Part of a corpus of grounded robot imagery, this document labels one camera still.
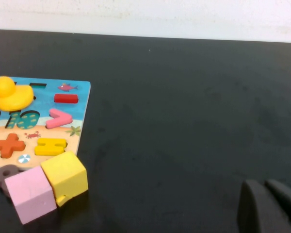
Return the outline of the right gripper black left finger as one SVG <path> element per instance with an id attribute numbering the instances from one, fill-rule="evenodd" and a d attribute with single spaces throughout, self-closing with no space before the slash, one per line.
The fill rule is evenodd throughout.
<path id="1" fill-rule="evenodd" d="M 237 225 L 241 233 L 265 233 L 266 200 L 268 191 L 265 183 L 245 180 L 242 183 Z"/>

